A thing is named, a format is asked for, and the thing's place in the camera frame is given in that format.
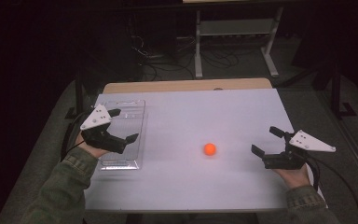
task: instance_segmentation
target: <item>white table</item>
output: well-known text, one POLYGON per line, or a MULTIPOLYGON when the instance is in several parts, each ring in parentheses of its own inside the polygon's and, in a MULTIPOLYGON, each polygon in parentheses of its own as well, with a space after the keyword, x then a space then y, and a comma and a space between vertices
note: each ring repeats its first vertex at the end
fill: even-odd
POLYGON ((102 94, 145 100, 143 167, 100 171, 85 191, 86 209, 110 212, 227 212, 285 208, 287 188, 251 152, 284 150, 270 126, 292 132, 274 89, 102 94), (217 153, 202 148, 212 142, 217 153))

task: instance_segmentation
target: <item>hand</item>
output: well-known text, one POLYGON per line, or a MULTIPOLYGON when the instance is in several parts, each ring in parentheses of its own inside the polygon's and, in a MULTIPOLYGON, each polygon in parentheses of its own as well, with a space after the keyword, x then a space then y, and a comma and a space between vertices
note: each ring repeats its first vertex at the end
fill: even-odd
POLYGON ((286 183, 289 189, 295 189, 303 186, 310 185, 310 178, 308 176, 307 165, 304 164, 299 170, 273 170, 286 183))
POLYGON ((78 147, 88 151, 93 157, 95 157, 97 159, 109 152, 109 151, 106 151, 101 148, 96 148, 96 147, 87 145, 87 143, 83 139, 83 136, 81 135, 81 132, 79 133, 79 135, 77 136, 77 138, 75 140, 75 144, 79 144, 79 143, 81 143, 81 144, 78 145, 78 147))

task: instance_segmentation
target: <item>wrist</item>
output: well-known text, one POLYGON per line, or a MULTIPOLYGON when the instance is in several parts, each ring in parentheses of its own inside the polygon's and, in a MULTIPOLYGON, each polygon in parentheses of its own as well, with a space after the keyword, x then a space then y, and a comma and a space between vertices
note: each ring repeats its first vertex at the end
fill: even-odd
POLYGON ((309 181, 304 181, 304 182, 296 181, 296 182, 290 182, 290 183, 285 181, 285 183, 289 189, 298 189, 301 187, 311 186, 309 181))
POLYGON ((96 159, 100 158, 101 156, 109 152, 100 148, 91 147, 87 145, 85 142, 80 144, 78 147, 87 151, 89 154, 91 154, 91 156, 95 157, 96 159))

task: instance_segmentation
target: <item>gripper jaw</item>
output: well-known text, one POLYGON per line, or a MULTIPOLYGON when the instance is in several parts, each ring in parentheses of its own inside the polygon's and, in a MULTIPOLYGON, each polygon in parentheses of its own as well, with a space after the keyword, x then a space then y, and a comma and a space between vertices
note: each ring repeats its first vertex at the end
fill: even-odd
POLYGON ((330 152, 336 150, 301 130, 297 133, 288 133, 271 126, 269 132, 279 138, 284 137, 285 149, 280 154, 266 155, 262 149, 252 145, 252 152, 262 159, 266 169, 300 169, 306 162, 308 150, 330 152))
POLYGON ((120 115, 120 112, 120 109, 108 111, 104 105, 98 105, 80 126, 81 135, 87 145, 122 154, 126 145, 135 142, 138 133, 122 139, 107 131, 111 125, 112 117, 120 115))

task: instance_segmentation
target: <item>table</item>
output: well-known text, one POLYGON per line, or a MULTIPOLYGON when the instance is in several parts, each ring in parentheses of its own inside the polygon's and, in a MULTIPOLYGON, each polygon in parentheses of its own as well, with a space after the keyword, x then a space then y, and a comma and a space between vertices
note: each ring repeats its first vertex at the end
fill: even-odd
POLYGON ((69 11, 109 11, 115 13, 133 12, 160 12, 160 11, 187 11, 203 9, 238 8, 252 6, 295 6, 297 4, 325 4, 335 2, 334 0, 314 2, 311 0, 238 0, 238 1, 165 1, 164 3, 154 1, 137 1, 133 3, 117 1, 88 2, 87 4, 62 5, 62 8, 69 11))
POLYGON ((195 70, 196 78, 202 78, 202 65, 200 55, 200 38, 202 36, 217 35, 269 35, 266 46, 261 48, 261 52, 266 62, 269 73, 272 77, 278 77, 278 71, 270 56, 272 44, 278 31, 279 22, 283 7, 278 7, 275 16, 269 15, 266 19, 235 20, 235 21, 202 21, 200 11, 197 11, 196 25, 196 53, 195 70))
POLYGON ((135 99, 146 102, 143 167, 97 167, 85 191, 86 209, 181 213, 286 207, 286 186, 251 152, 251 144, 266 153, 284 149, 269 126, 293 131, 277 91, 266 79, 108 84, 97 104, 135 99), (212 157, 202 153, 208 142, 217 146, 212 157))

